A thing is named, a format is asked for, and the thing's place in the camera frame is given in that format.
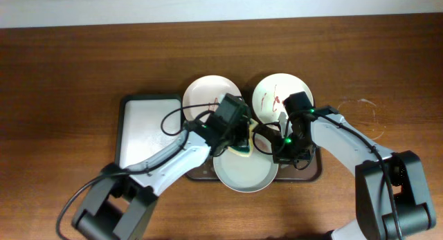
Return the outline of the white grey plate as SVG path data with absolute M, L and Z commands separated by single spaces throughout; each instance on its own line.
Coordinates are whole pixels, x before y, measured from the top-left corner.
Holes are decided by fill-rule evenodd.
M 253 143 L 251 155 L 243 157 L 231 150 L 213 158 L 213 167 L 218 179 L 236 192 L 252 193 L 263 190 L 276 177 L 279 164 L 271 155 L 258 151 Z

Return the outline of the cream plate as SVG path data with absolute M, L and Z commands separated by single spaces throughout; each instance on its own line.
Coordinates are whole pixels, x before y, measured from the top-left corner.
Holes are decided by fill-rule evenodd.
M 311 105 L 314 105 L 309 87 L 300 78 L 287 73 L 269 75 L 253 91 L 252 110 L 263 124 L 277 122 L 281 113 L 288 117 L 283 101 L 291 94 L 302 91 L 307 94 Z

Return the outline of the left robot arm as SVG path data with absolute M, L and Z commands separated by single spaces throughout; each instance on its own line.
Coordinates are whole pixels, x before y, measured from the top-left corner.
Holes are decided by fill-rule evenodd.
M 142 239 L 159 196 L 191 169 L 229 147 L 248 144 L 251 112 L 227 93 L 214 111 L 204 111 L 171 144 L 125 168 L 106 166 L 85 184 L 87 192 L 71 225 L 87 239 Z

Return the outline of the green yellow sponge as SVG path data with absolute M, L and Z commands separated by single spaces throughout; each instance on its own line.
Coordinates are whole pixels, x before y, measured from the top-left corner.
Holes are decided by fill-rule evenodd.
M 254 148 L 252 139 L 253 130 L 258 125 L 259 123 L 257 121 L 255 121 L 254 119 L 250 119 L 248 123 L 248 139 L 246 141 L 246 145 L 229 147 L 229 152 L 243 158 L 249 158 L 252 155 Z

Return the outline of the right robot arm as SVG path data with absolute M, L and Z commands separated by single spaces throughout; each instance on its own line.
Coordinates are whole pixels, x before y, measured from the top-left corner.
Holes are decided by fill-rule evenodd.
M 326 233 L 326 239 L 405 239 L 436 226 L 417 154 L 378 145 L 335 108 L 314 107 L 304 92 L 291 94 L 282 104 L 287 119 L 282 140 L 274 144 L 275 161 L 295 164 L 320 147 L 355 178 L 356 218 Z

